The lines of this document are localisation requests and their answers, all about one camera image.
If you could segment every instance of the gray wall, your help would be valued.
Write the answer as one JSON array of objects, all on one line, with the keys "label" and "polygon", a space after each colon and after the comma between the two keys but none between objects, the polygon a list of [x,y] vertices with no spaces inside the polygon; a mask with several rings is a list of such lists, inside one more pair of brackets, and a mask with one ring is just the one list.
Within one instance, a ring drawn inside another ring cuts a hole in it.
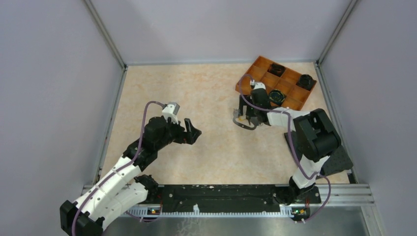
[{"label": "gray wall", "polygon": [[121,69],[80,0],[0,3],[0,235],[65,235]]},{"label": "gray wall", "polygon": [[93,0],[128,64],[313,61],[349,0]]},{"label": "gray wall", "polygon": [[416,235],[417,1],[361,1],[323,69],[388,235]]}]

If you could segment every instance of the purple cable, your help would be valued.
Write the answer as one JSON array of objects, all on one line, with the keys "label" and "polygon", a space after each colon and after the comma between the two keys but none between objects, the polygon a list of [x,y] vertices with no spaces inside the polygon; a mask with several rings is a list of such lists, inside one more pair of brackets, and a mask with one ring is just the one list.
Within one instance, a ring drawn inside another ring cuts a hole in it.
[{"label": "purple cable", "polygon": [[[139,155],[139,153],[140,153],[140,151],[141,151],[141,149],[142,149],[142,148],[141,148],[141,146],[142,146],[143,132],[144,132],[144,129],[145,129],[145,118],[146,118],[146,112],[148,111],[148,106],[149,106],[150,104],[152,104],[152,103],[155,103],[155,104],[157,104],[157,105],[159,105],[159,106],[161,106],[161,107],[164,107],[164,106],[165,106],[163,103],[161,103],[161,102],[157,102],[157,101],[150,101],[150,102],[148,102],[148,103],[146,104],[146,106],[145,106],[145,110],[144,110],[143,119],[142,119],[141,134],[140,134],[140,136],[139,136],[138,150],[137,150],[137,152],[135,153],[135,156],[133,157],[133,159],[132,159],[131,161],[129,161],[127,164],[125,164],[125,165],[121,166],[120,168],[118,168],[118,169],[116,170],[116,172],[119,172],[119,171],[123,170],[124,168],[126,168],[127,166],[131,165],[133,162],[135,162],[136,158],[138,158],[138,155]],[[101,186],[102,186],[105,182],[107,182],[107,181],[108,181],[108,180],[109,180],[112,176],[114,176],[115,174],[116,174],[115,172],[112,172],[109,176],[107,176],[104,180],[102,180],[102,182],[101,182],[101,183],[99,183],[98,187],[101,187]],[[83,207],[87,204],[87,202],[88,202],[90,199],[92,199],[92,197],[93,197],[94,193],[96,193],[96,192],[97,192],[97,190],[98,190],[98,188],[95,188],[95,189],[93,189],[93,190],[91,191],[91,193],[87,196],[87,198],[83,201],[83,203],[81,203],[81,206],[78,208],[77,213],[75,213],[74,220],[72,221],[72,226],[71,226],[71,234],[72,234],[72,236],[76,236],[76,235],[75,235],[75,225],[76,225],[76,222],[77,222],[78,216],[80,216],[81,210],[82,210],[82,209],[83,209]]]},{"label": "purple cable", "polygon": [[242,91],[242,80],[243,80],[243,78],[245,78],[246,76],[248,76],[251,80],[253,80],[253,77],[251,76],[251,75],[249,75],[249,74],[244,74],[243,76],[242,76],[242,78],[239,80],[239,92],[240,92],[240,96],[241,96],[241,98],[249,105],[249,106],[251,106],[251,107],[253,107],[254,109],[257,109],[257,110],[260,110],[260,111],[264,111],[264,112],[275,112],[275,113],[283,113],[283,114],[286,114],[287,116],[288,116],[288,140],[289,140],[289,142],[290,142],[290,149],[291,149],[291,153],[292,153],[292,155],[293,155],[293,159],[294,159],[294,161],[296,162],[296,164],[297,164],[297,166],[298,166],[298,168],[300,169],[300,171],[301,171],[301,173],[302,173],[302,175],[305,177],[305,178],[307,178],[308,180],[311,180],[311,179],[313,179],[316,175],[319,175],[319,176],[321,176],[321,177],[323,177],[326,181],[327,181],[327,183],[328,183],[328,195],[327,195],[327,198],[326,198],[326,200],[323,202],[323,204],[319,207],[319,209],[314,213],[314,214],[312,214],[308,219],[306,219],[305,220],[305,222],[307,222],[307,221],[309,221],[310,219],[312,219],[312,218],[314,218],[316,215],[317,215],[317,213],[319,213],[323,208],[324,208],[324,206],[327,204],[327,202],[328,202],[328,200],[330,199],[330,193],[331,193],[331,185],[330,185],[330,180],[326,177],[326,176],[323,176],[323,175],[321,175],[320,173],[318,173],[318,172],[314,172],[310,177],[307,175],[307,173],[303,170],[303,168],[302,168],[302,166],[301,166],[301,164],[300,164],[300,162],[299,162],[299,160],[298,160],[298,158],[297,158],[297,153],[296,153],[296,149],[294,148],[294,144],[293,144],[293,139],[292,139],[292,137],[291,137],[291,114],[290,113],[288,113],[288,112],[286,112],[286,111],[276,111],[276,110],[270,110],[270,109],[265,109],[265,108],[261,108],[261,107],[258,107],[258,106],[255,106],[255,105],[253,105],[252,103],[250,103],[246,98],[245,98],[245,96],[243,95],[243,91]]}]

